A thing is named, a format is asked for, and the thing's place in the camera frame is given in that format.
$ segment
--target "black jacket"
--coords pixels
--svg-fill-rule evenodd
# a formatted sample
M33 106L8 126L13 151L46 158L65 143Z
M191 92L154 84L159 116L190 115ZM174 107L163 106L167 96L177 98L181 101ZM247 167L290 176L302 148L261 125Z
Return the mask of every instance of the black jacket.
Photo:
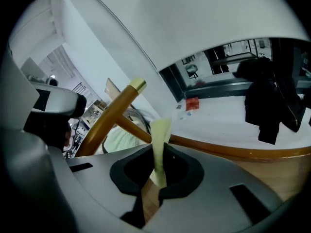
M276 143L280 122L297 132L306 110L292 77L274 70L273 63L263 57L241 62L234 73L253 82L246 92L245 121L259 126L259 141L271 144Z

